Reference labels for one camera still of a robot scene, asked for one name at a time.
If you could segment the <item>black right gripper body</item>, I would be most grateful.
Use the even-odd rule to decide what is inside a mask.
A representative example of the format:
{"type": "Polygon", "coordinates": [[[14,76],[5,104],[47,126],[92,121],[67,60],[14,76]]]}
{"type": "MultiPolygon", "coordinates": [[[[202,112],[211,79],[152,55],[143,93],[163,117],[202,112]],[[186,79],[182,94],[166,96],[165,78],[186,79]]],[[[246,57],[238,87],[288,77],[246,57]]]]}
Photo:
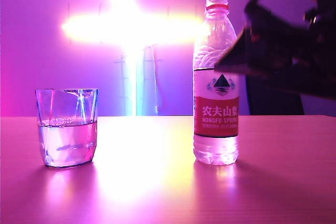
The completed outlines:
{"type": "Polygon", "coordinates": [[[318,69],[320,91],[313,94],[335,99],[335,0],[314,0],[316,7],[305,12],[313,37],[313,65],[318,69]]]}

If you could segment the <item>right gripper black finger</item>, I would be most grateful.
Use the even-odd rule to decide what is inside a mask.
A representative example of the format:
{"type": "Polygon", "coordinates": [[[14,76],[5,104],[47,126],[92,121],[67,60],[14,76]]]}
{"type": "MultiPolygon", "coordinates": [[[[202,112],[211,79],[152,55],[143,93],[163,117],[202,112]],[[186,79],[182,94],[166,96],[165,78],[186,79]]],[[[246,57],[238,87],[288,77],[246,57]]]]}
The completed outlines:
{"type": "Polygon", "coordinates": [[[297,29],[290,26],[259,29],[245,26],[237,41],[215,63],[216,72],[236,73],[259,77],[292,75],[297,29]]]}
{"type": "Polygon", "coordinates": [[[285,20],[274,15],[269,9],[259,5],[258,1],[249,0],[245,6],[246,28],[250,28],[254,32],[275,35],[302,34],[302,27],[290,25],[285,20]]]}

